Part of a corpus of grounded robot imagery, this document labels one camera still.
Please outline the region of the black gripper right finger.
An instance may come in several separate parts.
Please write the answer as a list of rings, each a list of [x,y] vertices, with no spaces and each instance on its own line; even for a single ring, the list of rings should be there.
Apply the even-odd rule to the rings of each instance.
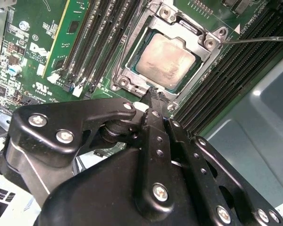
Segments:
[[[281,214],[203,137],[164,121],[175,174],[175,209],[163,226],[283,226]]]

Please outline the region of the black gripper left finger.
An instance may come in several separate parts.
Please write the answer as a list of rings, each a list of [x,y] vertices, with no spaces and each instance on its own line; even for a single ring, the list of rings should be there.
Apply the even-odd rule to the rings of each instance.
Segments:
[[[168,99],[150,88],[139,102],[106,98],[27,105],[14,111],[8,131],[8,167],[27,189],[29,177],[41,184],[41,197],[67,177],[156,138],[166,147]]]

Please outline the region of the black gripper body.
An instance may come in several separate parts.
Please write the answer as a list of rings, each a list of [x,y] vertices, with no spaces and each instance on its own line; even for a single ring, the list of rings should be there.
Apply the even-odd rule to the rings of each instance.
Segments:
[[[28,190],[40,201],[36,226],[207,226],[209,210],[200,171],[185,160],[189,141],[156,138],[127,148],[67,179],[41,197],[29,177]]]

